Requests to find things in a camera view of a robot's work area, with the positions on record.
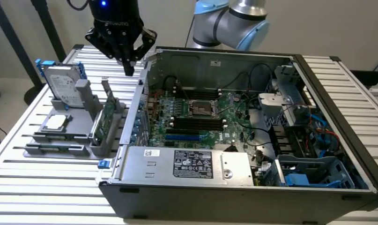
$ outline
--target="black pole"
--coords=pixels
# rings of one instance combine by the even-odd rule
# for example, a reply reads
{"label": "black pole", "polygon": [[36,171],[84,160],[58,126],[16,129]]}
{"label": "black pole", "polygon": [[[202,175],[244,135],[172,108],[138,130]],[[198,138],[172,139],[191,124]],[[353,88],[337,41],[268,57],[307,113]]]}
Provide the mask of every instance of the black pole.
{"label": "black pole", "polygon": [[64,50],[60,36],[58,33],[58,29],[52,22],[50,8],[47,6],[47,0],[31,0],[31,2],[38,11],[47,35],[50,36],[51,44],[58,54],[59,61],[63,62],[64,59],[67,58],[67,54],[66,54],[66,50]]}
{"label": "black pole", "polygon": [[0,27],[2,27],[2,30],[6,34],[7,39],[10,41],[10,44],[12,46],[14,50],[15,50],[15,53],[16,53],[19,59],[20,59],[22,65],[26,68],[26,71],[27,71],[28,76],[32,80],[32,83],[35,85],[35,87],[28,90],[28,92],[26,94],[26,98],[24,98],[27,104],[31,104],[31,102],[36,98],[36,96],[38,96],[38,94],[39,94],[39,92],[43,88],[43,83],[42,83],[42,80],[39,78],[36,69],[35,69],[35,67],[31,63],[27,51],[26,51],[26,49],[24,49],[24,47],[20,43],[19,36],[15,33],[14,27],[10,23],[8,17],[7,17],[4,10],[2,8],[2,5],[0,5]]}

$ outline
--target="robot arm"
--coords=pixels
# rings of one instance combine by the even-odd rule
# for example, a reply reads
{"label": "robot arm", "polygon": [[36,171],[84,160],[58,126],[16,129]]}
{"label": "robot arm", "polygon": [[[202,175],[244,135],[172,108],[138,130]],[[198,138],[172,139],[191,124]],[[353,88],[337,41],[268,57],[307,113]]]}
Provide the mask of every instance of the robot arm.
{"label": "robot arm", "polygon": [[[123,64],[126,75],[134,76],[135,64],[151,50],[158,33],[144,27],[138,0],[90,0],[95,27],[86,35],[90,43]],[[143,45],[134,44],[143,35]]]}
{"label": "robot arm", "polygon": [[[144,27],[138,0],[90,0],[95,27],[86,39],[123,64],[126,75],[134,76],[135,64],[151,50],[158,33]],[[195,9],[195,48],[220,48],[222,44],[247,51],[261,44],[269,23],[265,0],[198,0]],[[134,44],[143,35],[143,45]]]}

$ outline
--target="gray robot arm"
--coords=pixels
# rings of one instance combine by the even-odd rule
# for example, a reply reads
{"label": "gray robot arm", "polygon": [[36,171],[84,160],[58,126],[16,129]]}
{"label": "gray robot arm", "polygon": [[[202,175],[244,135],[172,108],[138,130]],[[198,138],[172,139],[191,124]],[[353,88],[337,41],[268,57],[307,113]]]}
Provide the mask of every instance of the gray robot arm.
{"label": "gray robot arm", "polygon": [[255,49],[269,31],[265,0],[199,0],[195,8],[194,48]]}

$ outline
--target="slotted metal table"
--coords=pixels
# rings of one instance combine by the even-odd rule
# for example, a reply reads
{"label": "slotted metal table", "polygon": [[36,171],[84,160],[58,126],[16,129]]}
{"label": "slotted metal table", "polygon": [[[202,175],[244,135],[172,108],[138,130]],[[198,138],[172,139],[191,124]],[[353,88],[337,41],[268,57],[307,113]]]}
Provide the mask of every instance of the slotted metal table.
{"label": "slotted metal table", "polygon": [[[329,57],[305,59],[378,163],[378,102],[340,62]],[[108,77],[116,97],[130,107],[143,65],[139,63],[134,77],[126,77],[116,61],[91,46],[74,49],[64,62],[79,61],[86,65],[92,90],[100,100],[106,100],[102,78]],[[23,146],[31,142],[31,134],[51,111],[51,97],[46,86],[0,144],[0,224],[206,224],[124,220],[116,216],[98,188],[95,179],[111,176],[108,170],[99,173],[98,161],[23,156]],[[352,212],[331,223],[349,224],[378,225],[378,209]]]}

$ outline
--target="warning label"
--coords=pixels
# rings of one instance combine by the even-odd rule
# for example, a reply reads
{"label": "warning label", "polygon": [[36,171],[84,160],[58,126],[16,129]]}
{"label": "warning label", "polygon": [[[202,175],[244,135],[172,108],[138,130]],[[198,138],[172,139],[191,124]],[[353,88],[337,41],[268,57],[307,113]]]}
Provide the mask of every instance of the warning label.
{"label": "warning label", "polygon": [[211,151],[175,151],[174,175],[182,178],[214,178]]}

